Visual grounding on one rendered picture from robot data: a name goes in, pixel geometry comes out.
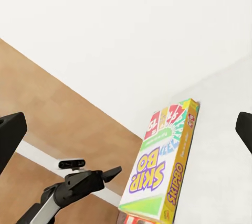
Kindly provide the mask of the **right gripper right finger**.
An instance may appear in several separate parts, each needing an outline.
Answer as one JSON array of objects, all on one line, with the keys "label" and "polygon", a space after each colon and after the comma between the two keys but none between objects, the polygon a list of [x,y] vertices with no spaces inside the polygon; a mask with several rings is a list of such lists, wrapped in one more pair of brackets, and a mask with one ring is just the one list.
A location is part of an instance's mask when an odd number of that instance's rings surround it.
[{"label": "right gripper right finger", "polygon": [[240,112],[235,130],[252,154],[252,114],[243,111]]}]

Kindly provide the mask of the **board game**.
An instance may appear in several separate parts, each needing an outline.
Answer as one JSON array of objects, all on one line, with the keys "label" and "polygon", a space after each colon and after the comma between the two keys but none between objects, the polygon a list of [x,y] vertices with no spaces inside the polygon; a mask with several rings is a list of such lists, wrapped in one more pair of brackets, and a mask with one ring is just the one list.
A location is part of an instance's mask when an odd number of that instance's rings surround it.
[{"label": "board game", "polygon": [[190,98],[153,113],[120,201],[124,224],[173,224],[198,109]]}]

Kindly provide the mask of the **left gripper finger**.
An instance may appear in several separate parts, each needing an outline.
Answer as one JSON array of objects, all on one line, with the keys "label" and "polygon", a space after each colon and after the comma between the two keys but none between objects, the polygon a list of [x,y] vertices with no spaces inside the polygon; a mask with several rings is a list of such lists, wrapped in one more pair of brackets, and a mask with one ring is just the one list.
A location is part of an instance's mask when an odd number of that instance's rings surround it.
[{"label": "left gripper finger", "polygon": [[70,192],[72,194],[80,193],[82,191],[89,190],[88,188],[78,189],[76,187],[79,186],[83,181],[85,181],[90,176],[92,176],[92,170],[81,172],[81,174],[77,174],[77,175],[68,177],[66,179],[68,190],[70,190]]},{"label": "left gripper finger", "polygon": [[110,182],[114,177],[116,177],[122,171],[122,167],[113,168],[103,172],[102,170],[96,170],[92,172],[92,175],[101,175],[104,183]]}]

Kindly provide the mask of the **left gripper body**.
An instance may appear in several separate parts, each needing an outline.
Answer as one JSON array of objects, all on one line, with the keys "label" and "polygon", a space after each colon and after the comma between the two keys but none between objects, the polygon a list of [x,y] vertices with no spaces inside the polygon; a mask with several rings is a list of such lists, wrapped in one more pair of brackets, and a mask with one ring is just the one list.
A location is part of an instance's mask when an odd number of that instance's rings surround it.
[{"label": "left gripper body", "polygon": [[92,192],[100,191],[100,190],[104,189],[103,180],[102,180],[101,175],[92,175],[89,178],[87,178],[85,181],[83,181],[79,186],[76,187],[78,189],[88,188],[89,190],[72,194],[70,192],[70,190],[68,190],[66,179],[70,176],[74,176],[77,174],[81,174],[81,172],[71,173],[71,174],[66,175],[65,182],[61,186],[60,193],[66,202],[68,202],[68,203],[76,202],[76,201],[88,196]]}]

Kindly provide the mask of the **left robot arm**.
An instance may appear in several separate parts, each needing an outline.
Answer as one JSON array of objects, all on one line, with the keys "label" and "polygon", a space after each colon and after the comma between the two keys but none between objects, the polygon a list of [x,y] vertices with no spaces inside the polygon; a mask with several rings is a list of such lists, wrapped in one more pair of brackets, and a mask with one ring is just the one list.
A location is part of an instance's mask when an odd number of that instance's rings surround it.
[{"label": "left robot arm", "polygon": [[84,159],[79,158],[56,159],[54,169],[71,169],[71,174],[65,176],[65,182],[45,188],[40,204],[34,203],[15,224],[54,224],[55,215],[60,209],[104,189],[103,183],[110,182],[122,171],[121,166],[106,172],[86,171],[81,169],[85,163]]}]

